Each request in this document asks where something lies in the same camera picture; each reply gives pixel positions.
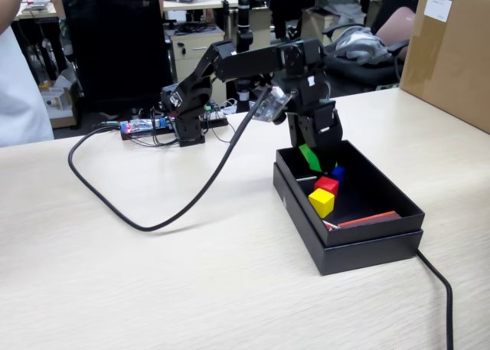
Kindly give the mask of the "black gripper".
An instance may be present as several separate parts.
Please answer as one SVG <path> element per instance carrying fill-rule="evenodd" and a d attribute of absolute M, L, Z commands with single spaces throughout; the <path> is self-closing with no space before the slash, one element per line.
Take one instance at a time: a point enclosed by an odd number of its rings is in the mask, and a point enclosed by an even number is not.
<path fill-rule="evenodd" d="M 288 112 L 289 134 L 310 170 L 330 172 L 336 165 L 343 129 L 334 100 L 320 100 L 311 106 Z"/>

